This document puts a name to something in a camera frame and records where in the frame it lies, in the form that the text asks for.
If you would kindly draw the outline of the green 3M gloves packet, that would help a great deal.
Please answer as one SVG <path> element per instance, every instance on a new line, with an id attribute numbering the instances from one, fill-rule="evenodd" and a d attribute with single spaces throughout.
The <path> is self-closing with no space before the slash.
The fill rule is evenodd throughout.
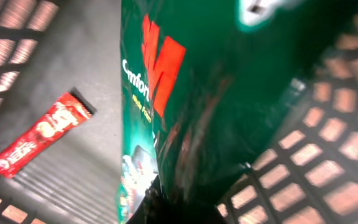
<path id="1" fill-rule="evenodd" d="M 222 223 L 358 1 L 121 3 L 119 223 Z"/>

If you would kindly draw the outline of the red coffee stick sachet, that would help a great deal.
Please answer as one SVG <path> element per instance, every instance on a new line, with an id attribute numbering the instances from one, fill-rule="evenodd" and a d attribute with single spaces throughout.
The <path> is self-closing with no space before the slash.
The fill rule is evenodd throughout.
<path id="1" fill-rule="evenodd" d="M 0 175 L 13 178 L 69 130 L 91 119 L 96 108 L 78 89 L 64 93 L 26 132 L 0 152 Z"/>

